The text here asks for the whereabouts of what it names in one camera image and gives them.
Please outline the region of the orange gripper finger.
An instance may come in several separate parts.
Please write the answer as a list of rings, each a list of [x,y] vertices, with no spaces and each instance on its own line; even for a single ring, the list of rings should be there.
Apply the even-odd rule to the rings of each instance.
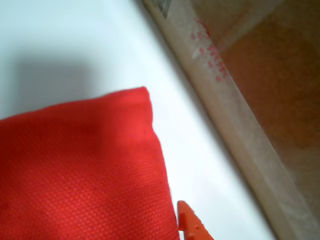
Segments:
[[[178,230],[185,240],[214,240],[192,208],[183,200],[177,202]]]

